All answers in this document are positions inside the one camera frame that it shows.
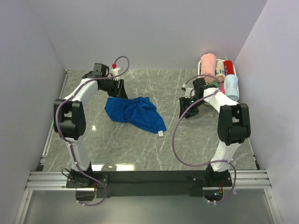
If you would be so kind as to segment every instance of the wall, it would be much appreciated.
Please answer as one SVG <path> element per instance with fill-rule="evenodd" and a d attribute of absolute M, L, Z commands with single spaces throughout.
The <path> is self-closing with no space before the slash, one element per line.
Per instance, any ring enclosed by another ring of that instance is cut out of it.
<path fill-rule="evenodd" d="M 202 54 L 235 60 L 266 0 L 27 0 L 63 66 L 119 55 L 132 68 L 197 68 Z"/>
<path fill-rule="evenodd" d="M 299 1 L 268 0 L 235 65 L 250 108 L 251 143 L 284 223 L 298 223 Z"/>
<path fill-rule="evenodd" d="M 65 71 L 29 5 L 0 1 L 0 217 L 14 221 Z"/>

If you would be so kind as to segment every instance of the gray wall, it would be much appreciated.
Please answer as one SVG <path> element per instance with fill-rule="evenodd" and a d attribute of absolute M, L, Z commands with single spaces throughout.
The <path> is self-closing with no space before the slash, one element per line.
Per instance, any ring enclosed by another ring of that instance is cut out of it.
<path fill-rule="evenodd" d="M 0 222 L 14 221 L 65 73 L 23 0 L 0 1 Z"/>
<path fill-rule="evenodd" d="M 132 68 L 196 68 L 235 60 L 266 0 L 27 0 L 63 66 L 93 68 L 128 55 Z"/>
<path fill-rule="evenodd" d="M 268 0 L 235 65 L 248 103 L 251 143 L 270 181 L 284 223 L 298 223 L 299 1 Z"/>

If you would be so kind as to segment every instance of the tabletop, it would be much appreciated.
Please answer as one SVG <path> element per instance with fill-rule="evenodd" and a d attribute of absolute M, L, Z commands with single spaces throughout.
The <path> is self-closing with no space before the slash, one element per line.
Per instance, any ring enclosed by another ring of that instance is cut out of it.
<path fill-rule="evenodd" d="M 63 97 L 80 83 L 87 70 L 67 74 Z M 197 70 L 129 70 L 122 76 L 127 96 L 149 97 L 164 119 L 167 131 L 163 137 L 139 129 L 132 124 L 112 121 L 104 109 L 107 93 L 96 92 L 84 106 L 87 155 L 93 170 L 188 170 L 173 154 L 171 136 L 179 117 L 179 98 L 184 95 L 182 84 L 197 75 Z M 218 113 L 207 105 L 199 107 L 199 114 L 183 119 L 178 127 L 175 143 L 183 161 L 200 164 L 211 160 L 218 146 Z M 66 144 L 52 130 L 47 159 L 43 171 L 61 171 L 71 167 Z M 255 158 L 246 139 L 237 149 L 233 164 L 237 169 L 256 169 Z"/>

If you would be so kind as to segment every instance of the light blue towel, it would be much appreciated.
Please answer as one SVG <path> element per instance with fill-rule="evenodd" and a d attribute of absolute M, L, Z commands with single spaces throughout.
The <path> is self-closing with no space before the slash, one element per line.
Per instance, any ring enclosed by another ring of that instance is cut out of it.
<path fill-rule="evenodd" d="M 238 77 L 236 75 L 227 75 L 224 80 L 225 95 L 233 101 L 239 99 Z"/>

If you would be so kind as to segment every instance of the pink towel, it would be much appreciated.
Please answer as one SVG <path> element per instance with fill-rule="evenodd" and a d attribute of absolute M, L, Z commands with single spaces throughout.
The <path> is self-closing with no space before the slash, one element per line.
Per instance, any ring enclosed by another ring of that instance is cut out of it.
<path fill-rule="evenodd" d="M 215 68 L 216 68 L 216 56 L 213 54 L 206 54 L 201 57 L 201 75 L 208 74 L 211 76 L 215 76 Z M 205 77 L 206 83 L 211 83 L 215 81 L 215 79 L 211 77 Z"/>

